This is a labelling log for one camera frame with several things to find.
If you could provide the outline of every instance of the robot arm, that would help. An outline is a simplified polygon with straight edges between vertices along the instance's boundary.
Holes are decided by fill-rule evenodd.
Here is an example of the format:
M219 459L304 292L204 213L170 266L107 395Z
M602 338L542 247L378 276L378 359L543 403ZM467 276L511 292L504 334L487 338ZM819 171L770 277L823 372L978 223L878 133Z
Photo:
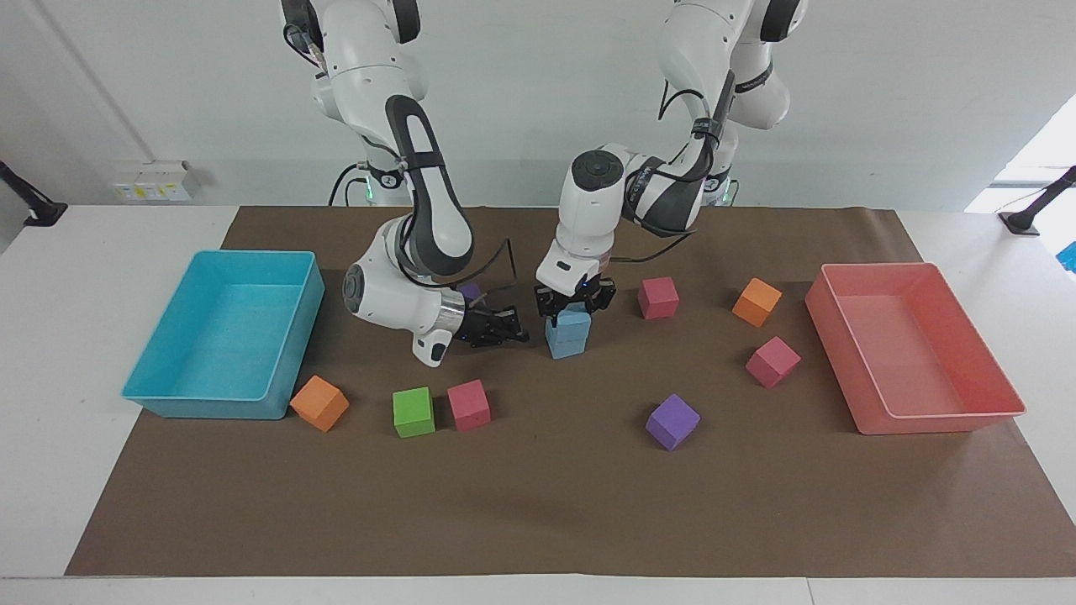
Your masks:
M674 90L669 102L681 98L693 119L688 143L671 161L617 144L576 158L561 194L556 237L537 271L542 315L555 318L575 301L591 312L608 306L615 286L601 272L621 217L659 237L691 233L704 181L723 182L732 167L738 136L726 121L771 127L788 111L788 90L773 75L769 43L788 36L806 3L676 1L662 30L659 62Z
M429 118L425 82L401 45L420 31L414 0L282 0L288 44L321 68L313 96L352 128L367 152L374 200L410 203L382 225L349 268L344 305L368 322L412 333L412 352L437 367L453 338L472 346L525 340L509 308L465 304L434 276L462 271L473 253L470 223L449 180Z

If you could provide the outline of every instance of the white table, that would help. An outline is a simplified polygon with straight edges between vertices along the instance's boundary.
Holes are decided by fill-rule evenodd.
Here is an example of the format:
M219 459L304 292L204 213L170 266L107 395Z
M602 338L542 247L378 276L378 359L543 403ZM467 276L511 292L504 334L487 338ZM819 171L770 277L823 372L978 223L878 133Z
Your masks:
M190 255L233 207L72 207L0 255L0 604L1076 602L1076 579L61 578L140 408L119 397ZM992 215L902 213L1028 404L1020 428L1076 511L1076 282Z

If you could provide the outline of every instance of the pink cube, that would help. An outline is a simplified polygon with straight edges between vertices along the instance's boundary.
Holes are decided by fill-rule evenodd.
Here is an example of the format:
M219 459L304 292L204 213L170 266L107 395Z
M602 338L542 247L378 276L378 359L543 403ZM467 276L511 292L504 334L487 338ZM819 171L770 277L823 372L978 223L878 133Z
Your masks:
M639 286L639 308L642 316L648 320L671 318L680 305L672 278L654 278L642 280Z
M778 337L769 339L751 355L747 370L766 389L773 389L799 363L799 355Z
M481 380L471 380L449 389L449 405L452 418L456 420L456 431L470 431L490 423L490 402Z

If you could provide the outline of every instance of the white wall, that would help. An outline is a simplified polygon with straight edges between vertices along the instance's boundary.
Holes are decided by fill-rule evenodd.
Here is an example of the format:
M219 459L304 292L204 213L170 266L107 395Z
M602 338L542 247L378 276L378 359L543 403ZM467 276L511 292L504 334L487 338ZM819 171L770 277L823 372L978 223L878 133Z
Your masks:
M40 43L26 2L52 13L154 155L192 163L202 203L324 203L360 153L308 100L311 69L284 45L274 0L6 0L0 78L15 100L0 104L0 153L54 197L109 202L111 166L136 154ZM409 48L465 203L554 205L581 151L669 156L683 141L681 110L655 122L670 2L420 5ZM1068 0L813 0L777 53L789 118L742 137L738 203L963 209L1076 93L1074 30Z

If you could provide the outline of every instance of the cube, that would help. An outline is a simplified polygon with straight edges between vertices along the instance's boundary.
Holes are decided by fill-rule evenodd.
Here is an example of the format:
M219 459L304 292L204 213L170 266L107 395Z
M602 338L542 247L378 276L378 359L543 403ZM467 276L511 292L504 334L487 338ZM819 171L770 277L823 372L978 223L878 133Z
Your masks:
M582 302L569 305L556 315L556 325L546 318L546 342L554 360L578 355L586 349L591 314Z
M792 374L798 363L799 355L783 340L775 336L751 355L751 360L747 363L747 370L760 384L766 389L773 389L778 382L784 380L784 377Z
M461 285L456 289L456 292L464 295L464 298L470 302L471 300L478 299L482 296L482 289L478 285L478 282L469 282Z
M299 418L313 424L322 433L332 428L348 409L348 398L343 393L320 376L310 377L292 399L292 409L299 414Z
M699 416L679 395L669 395L647 420L647 431L672 451L698 426Z
M449 389L449 405L456 431L470 431L490 423L490 402L481 380L471 380Z
M428 386L393 393L393 424L400 437L417 437L436 431Z
M642 280L639 285L639 308L648 320L671 318L680 305L672 278Z
M733 313L754 327L762 327L780 299L780 290L759 278L751 278L736 306L733 307Z

